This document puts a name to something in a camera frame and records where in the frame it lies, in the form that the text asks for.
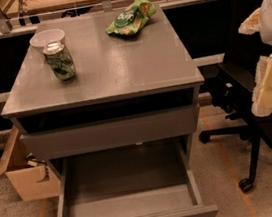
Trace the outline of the closed grey top drawer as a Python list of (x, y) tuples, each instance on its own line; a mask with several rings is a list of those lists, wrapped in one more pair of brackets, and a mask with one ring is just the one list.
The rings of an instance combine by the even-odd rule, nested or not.
[(21, 135), (20, 141), (40, 160), (75, 156), (195, 133), (197, 104), (80, 126)]

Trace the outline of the cardboard box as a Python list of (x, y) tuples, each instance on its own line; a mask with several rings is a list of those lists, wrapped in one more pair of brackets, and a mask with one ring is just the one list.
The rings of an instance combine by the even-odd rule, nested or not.
[(0, 160), (0, 177), (6, 174), (24, 201), (58, 196), (59, 178), (43, 162), (30, 159), (29, 150), (19, 141), (20, 136), (19, 130), (12, 127)]

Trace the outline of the black office chair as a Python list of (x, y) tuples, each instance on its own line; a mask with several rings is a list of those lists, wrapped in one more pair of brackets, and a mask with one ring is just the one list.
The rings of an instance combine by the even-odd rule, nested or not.
[(228, 118), (243, 120), (245, 124), (202, 131), (199, 134), (202, 143), (208, 142), (212, 136), (224, 134), (237, 134), (251, 142), (249, 176), (238, 183), (240, 190), (245, 193), (250, 192), (254, 186), (260, 142), (264, 141), (272, 148), (272, 113), (264, 118), (254, 116), (251, 111), (256, 63), (262, 55), (269, 55), (272, 47), (264, 44), (258, 34), (245, 36), (238, 32), (241, 23), (262, 1), (231, 0), (232, 16), (224, 59), (218, 65), (217, 76), (204, 83), (211, 93), (212, 105), (224, 109)]

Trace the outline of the green snack bag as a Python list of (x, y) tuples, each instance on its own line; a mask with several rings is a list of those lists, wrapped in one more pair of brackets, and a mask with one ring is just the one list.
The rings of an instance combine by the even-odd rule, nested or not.
[(116, 17), (105, 32), (108, 35), (136, 35), (155, 13), (155, 6), (151, 1), (135, 0)]

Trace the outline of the grey drawer cabinet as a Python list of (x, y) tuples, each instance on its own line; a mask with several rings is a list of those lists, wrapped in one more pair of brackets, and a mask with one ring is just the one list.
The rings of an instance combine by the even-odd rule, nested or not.
[[(23, 135), (198, 105), (204, 79), (163, 11), (131, 37), (106, 34), (115, 18), (108, 12), (52, 22), (66, 34), (76, 78), (58, 80), (29, 50), (3, 117)], [(193, 134), (169, 138), (189, 150)]]

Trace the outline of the grey drawer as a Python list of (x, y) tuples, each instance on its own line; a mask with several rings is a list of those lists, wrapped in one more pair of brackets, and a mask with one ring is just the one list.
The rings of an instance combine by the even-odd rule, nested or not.
[(176, 138), (67, 157), (57, 217), (216, 217)]
[(197, 104), (80, 126), (21, 135), (20, 141), (40, 160), (75, 156), (195, 133)]

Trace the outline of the glass jar with green contents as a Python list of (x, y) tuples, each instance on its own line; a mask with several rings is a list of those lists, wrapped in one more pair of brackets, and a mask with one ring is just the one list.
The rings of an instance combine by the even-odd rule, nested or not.
[(59, 80), (70, 82), (76, 77), (71, 54), (61, 41), (47, 43), (43, 49), (43, 54), (49, 67)]

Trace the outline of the white bowl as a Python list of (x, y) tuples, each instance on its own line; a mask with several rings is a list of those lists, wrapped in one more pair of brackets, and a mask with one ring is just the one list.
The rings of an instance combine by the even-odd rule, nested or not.
[(40, 54), (43, 53), (43, 49), (46, 44), (52, 41), (59, 41), (65, 43), (65, 32), (61, 29), (51, 29), (37, 32), (33, 37), (31, 37), (30, 45)]

